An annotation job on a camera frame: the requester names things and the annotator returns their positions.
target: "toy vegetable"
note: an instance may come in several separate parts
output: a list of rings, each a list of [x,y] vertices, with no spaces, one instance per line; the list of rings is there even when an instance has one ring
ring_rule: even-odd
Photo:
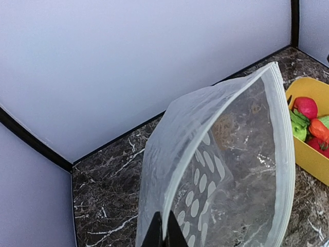
[[[318,119],[329,129],[329,116],[319,117]]]
[[[291,110],[289,110],[289,113],[291,118],[291,125],[293,127],[293,136],[304,142],[307,136],[307,126],[309,121],[307,122],[300,116],[295,115]]]
[[[298,97],[294,101],[294,109],[310,120],[318,116],[318,107],[315,101],[308,97]]]
[[[320,140],[319,138],[312,138],[306,142],[310,147],[317,150],[319,153],[323,154],[325,157],[329,158],[329,144]]]
[[[313,136],[329,143],[329,129],[320,120],[312,119],[308,129]]]

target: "marble countertop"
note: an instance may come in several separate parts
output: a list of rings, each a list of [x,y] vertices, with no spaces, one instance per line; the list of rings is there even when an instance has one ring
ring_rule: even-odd
[[[329,84],[329,68],[286,48],[237,76],[278,61],[287,89],[300,77]],[[135,246],[140,172],[146,141],[160,117],[112,143],[73,168],[79,247]],[[293,209],[282,246],[328,247],[329,187],[296,166]]]

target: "yellow bowl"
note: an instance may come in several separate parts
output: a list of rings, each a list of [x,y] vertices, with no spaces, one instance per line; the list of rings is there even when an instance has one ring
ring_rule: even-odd
[[[329,85],[321,81],[313,78],[298,79],[286,91],[286,98],[290,96],[290,109],[297,97],[309,97],[318,106],[318,116],[329,115]],[[329,159],[295,137],[294,144],[297,165],[329,186]]]

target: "toy fruit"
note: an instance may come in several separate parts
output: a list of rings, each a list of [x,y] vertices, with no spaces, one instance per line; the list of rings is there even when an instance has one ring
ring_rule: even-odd
[[[318,107],[315,101],[308,97],[298,97],[294,101],[294,109],[310,120],[318,116]]]
[[[319,153],[323,154],[325,157],[329,158],[329,144],[322,141],[319,138],[312,138],[306,142],[309,146],[317,150]]]

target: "ziplock bag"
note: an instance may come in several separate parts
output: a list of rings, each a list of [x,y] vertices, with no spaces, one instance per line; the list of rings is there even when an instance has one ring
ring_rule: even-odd
[[[277,63],[173,101],[148,140],[136,247],[172,210],[189,247],[279,246],[295,186],[294,142]]]

